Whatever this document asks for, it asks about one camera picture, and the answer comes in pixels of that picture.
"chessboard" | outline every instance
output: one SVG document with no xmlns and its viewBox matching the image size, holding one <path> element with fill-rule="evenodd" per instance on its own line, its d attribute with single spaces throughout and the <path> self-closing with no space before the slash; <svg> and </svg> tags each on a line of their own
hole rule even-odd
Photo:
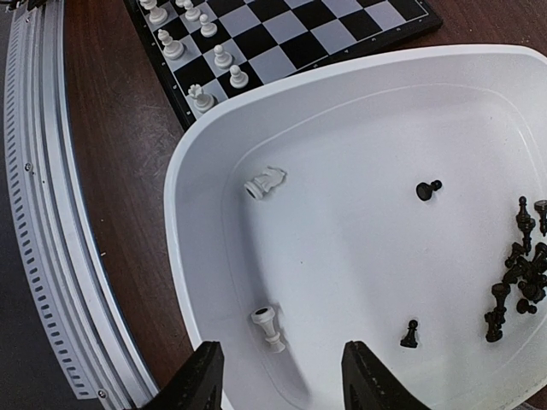
<svg viewBox="0 0 547 410">
<path fill-rule="evenodd" d="M 295 73 L 386 50 L 442 24 L 422 0 L 194 0 L 193 7 L 217 27 L 205 37 L 200 20 L 188 20 L 186 9 L 177 5 L 182 0 L 145 1 L 167 11 L 160 10 L 162 22 L 150 22 L 150 11 L 139 0 L 125 0 L 185 129 L 203 115 L 188 95 L 192 85 L 202 86 L 219 104 Z M 160 29 L 184 45 L 182 56 L 164 56 Z M 247 74 L 244 88 L 233 87 L 230 70 L 215 64 L 218 44 Z"/>
</svg>

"pile of black chess pieces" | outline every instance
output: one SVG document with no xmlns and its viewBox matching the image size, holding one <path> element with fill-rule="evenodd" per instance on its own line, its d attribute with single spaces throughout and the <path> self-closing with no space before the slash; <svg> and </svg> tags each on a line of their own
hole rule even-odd
<svg viewBox="0 0 547 410">
<path fill-rule="evenodd" d="M 539 242 L 536 245 L 536 252 L 532 261 L 528 261 L 528 256 L 532 251 L 532 239 L 530 234 L 536 226 L 536 221 L 526 211 L 526 198 L 521 196 L 519 199 L 521 207 L 516 215 L 516 223 L 523 234 L 522 244 L 513 243 L 511 256 L 505 261 L 505 266 L 509 269 L 500 284 L 492 286 L 492 294 L 496 298 L 496 307 L 493 311 L 485 314 L 486 323 L 488 323 L 488 332 L 486 340 L 490 343 L 497 342 L 503 337 L 502 325 L 505 323 L 505 300 L 511 292 L 511 284 L 517 284 L 524 296 L 516 305 L 516 310 L 520 314 L 535 314 L 538 308 L 535 304 L 545 298 L 545 287 L 547 287 L 547 245 Z M 539 230 L 545 236 L 547 234 L 547 200 L 534 203 L 534 209 L 540 216 Z"/>
</svg>

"wooden table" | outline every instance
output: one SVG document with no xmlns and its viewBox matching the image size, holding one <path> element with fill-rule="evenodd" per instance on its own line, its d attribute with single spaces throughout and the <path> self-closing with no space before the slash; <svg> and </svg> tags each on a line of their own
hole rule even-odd
<svg viewBox="0 0 547 410">
<path fill-rule="evenodd" d="M 402 48 L 503 43 L 547 55 L 547 2 L 429 0 L 444 18 Z M 122 0 L 67 2 L 68 105 L 80 180 L 104 266 L 144 360 L 163 386 L 191 353 L 163 220 L 163 180 L 183 135 Z"/>
</svg>

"white pawn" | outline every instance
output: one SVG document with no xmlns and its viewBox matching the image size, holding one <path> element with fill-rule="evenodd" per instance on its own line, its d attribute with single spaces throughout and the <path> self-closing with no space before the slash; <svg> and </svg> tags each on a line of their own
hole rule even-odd
<svg viewBox="0 0 547 410">
<path fill-rule="evenodd" d="M 226 70 L 232 65 L 233 56 L 224 50 L 220 44 L 215 46 L 215 65 Z"/>
<path fill-rule="evenodd" d="M 150 11 L 150 23 L 157 26 L 168 19 L 168 11 L 157 7 L 157 0 L 140 0 L 144 9 Z"/>
<path fill-rule="evenodd" d="M 249 76 L 239 66 L 230 67 L 230 84 L 233 88 L 244 88 L 249 84 Z"/>
<path fill-rule="evenodd" d="M 215 23 L 209 21 L 208 15 L 200 15 L 199 22 L 202 23 L 201 32 L 204 37 L 213 37 L 216 34 L 218 28 Z"/>
<path fill-rule="evenodd" d="M 184 7 L 186 10 L 185 18 L 188 21 L 198 21 L 202 11 L 197 7 L 194 7 L 194 3 L 191 0 L 177 0 L 177 6 Z"/>
<path fill-rule="evenodd" d="M 215 98 L 205 93 L 200 85 L 192 85 L 188 90 L 188 95 L 194 100 L 194 107 L 200 113 L 206 113 L 215 105 Z"/>
<path fill-rule="evenodd" d="M 163 49 L 163 55 L 165 55 L 169 60 L 176 60 L 184 54 L 185 46 L 179 40 L 173 40 L 167 31 L 160 28 L 157 32 L 157 37 L 165 46 Z"/>
</svg>

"chessboard border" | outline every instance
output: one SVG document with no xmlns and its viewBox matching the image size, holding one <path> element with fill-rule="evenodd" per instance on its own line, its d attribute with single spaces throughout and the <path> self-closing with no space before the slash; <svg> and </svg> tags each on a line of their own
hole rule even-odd
<svg viewBox="0 0 547 410">
<path fill-rule="evenodd" d="M 161 47 L 156 43 L 154 33 L 150 30 L 144 14 L 138 6 L 138 0 L 124 0 L 124 3 L 126 4 L 127 12 L 141 39 L 150 63 L 162 84 L 162 88 L 165 91 L 180 124 L 186 131 L 197 119 L 193 114 L 186 114 L 187 112 L 191 112 L 190 106 L 185 99 L 183 91 L 178 86 L 174 73 L 165 62 Z M 340 50 L 316 63 L 303 67 L 291 75 L 304 73 L 311 69 L 324 67 L 335 62 L 344 62 L 354 58 L 378 54 L 383 51 L 391 50 L 402 43 L 419 38 L 429 32 L 437 31 L 443 25 L 443 20 L 426 1 L 417 0 L 417 3 L 427 12 L 427 15 L 409 20 L 403 26 L 382 32 L 379 35 L 380 39 L 377 39 L 376 37 L 363 39 L 347 49 Z"/>
</svg>

